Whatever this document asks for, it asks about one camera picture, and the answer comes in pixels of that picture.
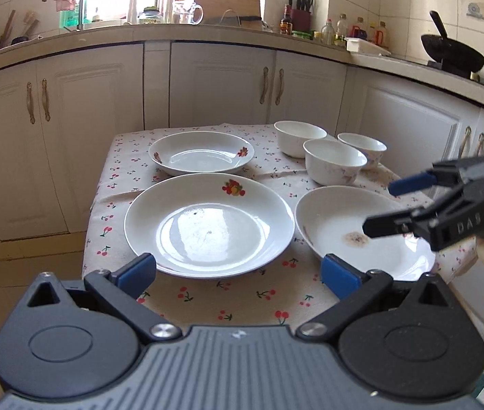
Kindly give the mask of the white stained plate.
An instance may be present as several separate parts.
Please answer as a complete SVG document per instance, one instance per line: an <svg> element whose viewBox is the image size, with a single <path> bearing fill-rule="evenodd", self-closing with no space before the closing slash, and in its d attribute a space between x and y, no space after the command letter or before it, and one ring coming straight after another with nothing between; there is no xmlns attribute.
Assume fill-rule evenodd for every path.
<svg viewBox="0 0 484 410"><path fill-rule="evenodd" d="M334 254L362 272L381 269L396 281L416 281L435 263L426 241L411 234L371 239L362 229L369 216L402 209L393 199L365 189L321 187L299 200L295 223L317 256Z"/></svg>

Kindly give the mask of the small white bowl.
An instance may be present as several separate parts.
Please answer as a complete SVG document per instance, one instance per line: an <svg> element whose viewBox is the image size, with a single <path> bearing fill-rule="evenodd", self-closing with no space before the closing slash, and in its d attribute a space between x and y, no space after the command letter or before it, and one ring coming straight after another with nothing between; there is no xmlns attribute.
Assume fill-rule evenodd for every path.
<svg viewBox="0 0 484 410"><path fill-rule="evenodd" d="M379 166L387 146L375 138L352 132L341 132L337 139L345 145L352 146L361 151L367 158L364 169L374 169Z"/></svg>

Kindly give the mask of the large white fruit-pattern plate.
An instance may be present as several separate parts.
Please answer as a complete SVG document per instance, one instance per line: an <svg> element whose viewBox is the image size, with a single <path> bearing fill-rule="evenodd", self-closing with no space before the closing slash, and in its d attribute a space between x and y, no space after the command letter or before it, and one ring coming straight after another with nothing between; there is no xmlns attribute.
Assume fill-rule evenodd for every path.
<svg viewBox="0 0 484 410"><path fill-rule="evenodd" d="M291 207L273 189L224 173L170 178L129 206L124 234L133 252L182 278L229 278L264 267L291 243Z"/></svg>

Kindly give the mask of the medium white fruit-pattern plate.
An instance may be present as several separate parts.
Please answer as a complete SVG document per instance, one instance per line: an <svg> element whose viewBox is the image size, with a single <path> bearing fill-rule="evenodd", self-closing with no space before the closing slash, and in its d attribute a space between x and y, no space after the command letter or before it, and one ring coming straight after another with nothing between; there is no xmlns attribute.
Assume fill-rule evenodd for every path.
<svg viewBox="0 0 484 410"><path fill-rule="evenodd" d="M237 173L254 157L250 142L226 132L178 132L150 145L152 161L170 176Z"/></svg>

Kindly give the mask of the black wok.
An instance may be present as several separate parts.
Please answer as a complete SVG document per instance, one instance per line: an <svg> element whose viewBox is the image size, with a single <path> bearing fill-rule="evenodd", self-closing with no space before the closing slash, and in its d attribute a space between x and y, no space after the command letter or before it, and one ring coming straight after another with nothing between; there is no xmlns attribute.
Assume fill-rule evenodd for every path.
<svg viewBox="0 0 484 410"><path fill-rule="evenodd" d="M484 55L476 49L450 38L439 14L429 12L438 34L423 34L420 37L425 52L432 59L429 65L459 77L471 78L484 67Z"/></svg>

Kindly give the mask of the white tray on counter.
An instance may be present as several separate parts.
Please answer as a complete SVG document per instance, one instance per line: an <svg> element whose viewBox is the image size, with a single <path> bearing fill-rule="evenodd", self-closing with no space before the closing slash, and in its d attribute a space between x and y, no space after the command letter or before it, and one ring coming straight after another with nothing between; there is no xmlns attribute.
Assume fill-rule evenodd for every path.
<svg viewBox="0 0 484 410"><path fill-rule="evenodd" d="M391 53L375 43L355 37L346 37L346 50L354 54L370 56L391 56Z"/></svg>

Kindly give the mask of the oil bottle clear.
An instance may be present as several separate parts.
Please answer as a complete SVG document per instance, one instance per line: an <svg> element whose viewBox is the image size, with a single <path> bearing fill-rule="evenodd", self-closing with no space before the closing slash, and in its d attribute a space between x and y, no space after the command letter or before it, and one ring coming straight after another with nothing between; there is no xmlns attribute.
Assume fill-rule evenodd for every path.
<svg viewBox="0 0 484 410"><path fill-rule="evenodd" d="M339 47L346 46L346 36L348 32L346 14L341 13L337 21L334 34L334 44Z"/></svg>

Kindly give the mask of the white cabinet door left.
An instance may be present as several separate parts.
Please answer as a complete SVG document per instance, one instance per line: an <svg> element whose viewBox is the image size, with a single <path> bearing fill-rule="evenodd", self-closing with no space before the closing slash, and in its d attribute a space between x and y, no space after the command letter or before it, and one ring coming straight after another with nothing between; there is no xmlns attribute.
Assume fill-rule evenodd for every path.
<svg viewBox="0 0 484 410"><path fill-rule="evenodd" d="M144 128L140 44L0 70L0 240L85 231L113 138Z"/></svg>

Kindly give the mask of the white cabinet door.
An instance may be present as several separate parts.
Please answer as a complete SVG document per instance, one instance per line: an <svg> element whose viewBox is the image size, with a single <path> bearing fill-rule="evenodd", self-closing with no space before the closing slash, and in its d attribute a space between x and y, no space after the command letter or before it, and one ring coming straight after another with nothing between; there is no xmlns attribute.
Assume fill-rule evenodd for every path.
<svg viewBox="0 0 484 410"><path fill-rule="evenodd" d="M220 44L173 43L169 66L169 125L265 124L275 53Z"/></svg>
<svg viewBox="0 0 484 410"><path fill-rule="evenodd" d="M0 70L0 240L85 231L113 138L144 128L140 44Z"/></svg>

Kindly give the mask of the red knife block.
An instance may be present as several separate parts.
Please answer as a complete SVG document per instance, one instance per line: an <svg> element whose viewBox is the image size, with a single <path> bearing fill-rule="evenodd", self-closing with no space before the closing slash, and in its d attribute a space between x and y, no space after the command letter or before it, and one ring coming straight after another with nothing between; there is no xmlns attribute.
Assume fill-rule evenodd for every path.
<svg viewBox="0 0 484 410"><path fill-rule="evenodd" d="M294 31L310 31L313 2L314 0L288 0Z"/></svg>

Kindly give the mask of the dark sauce bottle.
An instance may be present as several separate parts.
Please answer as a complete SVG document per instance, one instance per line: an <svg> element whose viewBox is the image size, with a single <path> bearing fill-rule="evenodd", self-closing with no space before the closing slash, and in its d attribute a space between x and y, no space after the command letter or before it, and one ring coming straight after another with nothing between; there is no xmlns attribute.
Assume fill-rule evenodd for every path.
<svg viewBox="0 0 484 410"><path fill-rule="evenodd" d="M285 5L284 15L279 25L279 31L282 35L292 35L293 23L292 23L292 7L291 5Z"/></svg>

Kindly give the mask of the white cabinet door middle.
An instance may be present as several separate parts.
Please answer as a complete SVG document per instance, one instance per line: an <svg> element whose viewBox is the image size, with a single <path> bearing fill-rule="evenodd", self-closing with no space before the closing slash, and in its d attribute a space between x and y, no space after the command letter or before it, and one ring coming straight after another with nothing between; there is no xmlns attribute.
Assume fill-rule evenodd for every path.
<svg viewBox="0 0 484 410"><path fill-rule="evenodd" d="M220 44L173 43L169 66L169 125L265 124L275 53Z"/></svg>

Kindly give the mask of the chrome sink faucet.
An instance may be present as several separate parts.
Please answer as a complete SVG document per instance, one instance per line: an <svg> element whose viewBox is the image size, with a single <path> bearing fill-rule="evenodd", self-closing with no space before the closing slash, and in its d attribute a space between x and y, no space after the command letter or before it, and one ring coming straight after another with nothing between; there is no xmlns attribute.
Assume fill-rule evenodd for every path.
<svg viewBox="0 0 484 410"><path fill-rule="evenodd" d="M82 31L84 25L84 0L75 0L73 11L61 11L60 27L67 31Z"/></svg>

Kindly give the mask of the wooden cutting board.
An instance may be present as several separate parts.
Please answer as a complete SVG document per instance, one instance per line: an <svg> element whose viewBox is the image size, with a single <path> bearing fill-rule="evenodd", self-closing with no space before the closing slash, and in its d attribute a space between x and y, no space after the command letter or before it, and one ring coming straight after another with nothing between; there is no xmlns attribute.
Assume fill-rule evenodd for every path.
<svg viewBox="0 0 484 410"><path fill-rule="evenodd" d="M203 9L204 25L262 31L260 0L195 0Z"/></svg>

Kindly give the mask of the glass mug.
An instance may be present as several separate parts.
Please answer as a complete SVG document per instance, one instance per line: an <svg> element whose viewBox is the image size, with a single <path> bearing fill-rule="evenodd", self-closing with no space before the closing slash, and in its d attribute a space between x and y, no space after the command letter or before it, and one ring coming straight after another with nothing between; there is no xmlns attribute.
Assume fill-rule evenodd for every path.
<svg viewBox="0 0 484 410"><path fill-rule="evenodd" d="M191 5L178 5L177 18L180 24L199 25L204 18L204 10L201 5L192 2Z"/></svg>

